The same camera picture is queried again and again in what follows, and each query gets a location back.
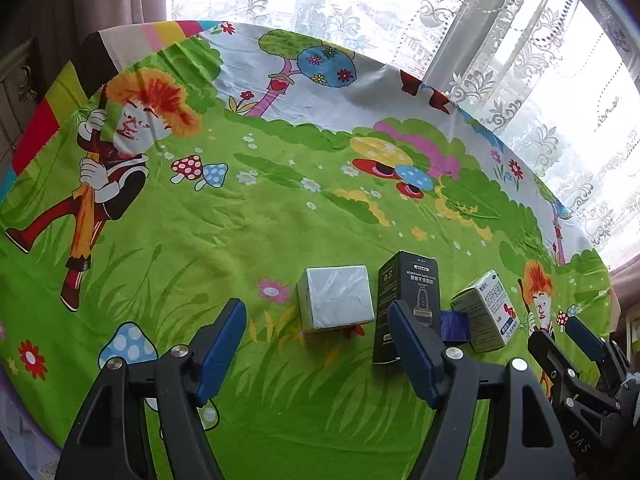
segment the orange hair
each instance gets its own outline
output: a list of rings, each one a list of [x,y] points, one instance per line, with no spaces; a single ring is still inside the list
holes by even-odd
[[[548,294],[552,296],[554,293],[554,284],[549,276],[542,268],[542,264],[536,260],[527,260],[524,264],[524,301],[533,303],[534,294]]]
[[[107,84],[107,99],[124,104],[134,101],[151,108],[178,137],[200,130],[200,117],[185,102],[186,92],[174,78],[155,68],[139,68],[117,75]]]

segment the white glove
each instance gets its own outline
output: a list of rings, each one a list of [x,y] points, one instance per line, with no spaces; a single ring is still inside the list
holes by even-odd
[[[536,317],[533,315],[533,312],[529,312],[527,316],[527,325],[529,328],[529,335],[533,334],[536,329]]]
[[[78,135],[82,137],[84,140],[91,139],[91,132],[93,130],[100,131],[104,126],[104,121],[107,120],[107,112],[106,110],[102,110],[101,108],[96,108],[89,113],[89,116],[86,118],[86,121],[82,121],[78,126]]]
[[[80,182],[84,182],[93,189],[102,189],[109,183],[107,169],[90,158],[83,158],[80,161]]]

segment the cartoon boy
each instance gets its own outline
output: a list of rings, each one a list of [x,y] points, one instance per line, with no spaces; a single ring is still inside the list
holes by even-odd
[[[140,68],[120,74],[108,83],[105,94],[124,105],[122,115],[111,142],[100,139],[107,118],[103,109],[93,110],[78,126],[78,146],[88,152],[80,161],[80,187],[27,228],[5,231],[9,240],[29,253],[54,220],[70,214],[76,218],[60,292],[60,300],[72,312],[78,310],[82,274],[91,267],[91,249],[105,223],[119,219],[145,185],[146,150],[172,133],[187,137],[200,129],[200,118],[185,103],[184,88],[161,70]]]
[[[536,260],[527,260],[524,266],[524,286],[522,287],[522,300],[527,307],[529,315],[527,316],[527,325],[529,327],[529,335],[533,334],[534,330],[543,330],[549,337],[556,339],[553,330],[552,313],[551,313],[551,296],[554,293],[554,284],[551,281],[545,270],[542,268],[542,264]],[[538,319],[540,320],[540,328],[536,326],[536,318],[532,311],[529,310],[528,305],[532,304],[538,313]],[[540,377],[540,384],[545,387],[546,396],[551,395],[551,380],[542,372]]]

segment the black box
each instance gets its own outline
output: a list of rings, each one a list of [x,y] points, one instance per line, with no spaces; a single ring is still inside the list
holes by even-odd
[[[391,340],[386,313],[395,300],[405,300],[415,319],[440,334],[440,286],[438,263],[433,258],[399,251],[380,267],[378,275],[378,314],[373,342],[373,364],[399,363]]]

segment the red spotted mushroom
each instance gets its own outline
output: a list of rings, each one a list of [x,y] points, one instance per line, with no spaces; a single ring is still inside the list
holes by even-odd
[[[202,177],[202,163],[199,155],[190,155],[174,161],[171,165],[175,175],[171,182],[179,184],[186,177],[189,180],[199,180]]]
[[[569,316],[567,316],[567,314],[565,314],[562,310],[558,310],[558,317],[556,317],[556,323],[558,323],[561,333],[564,332],[564,324],[567,322],[568,319],[569,319]]]

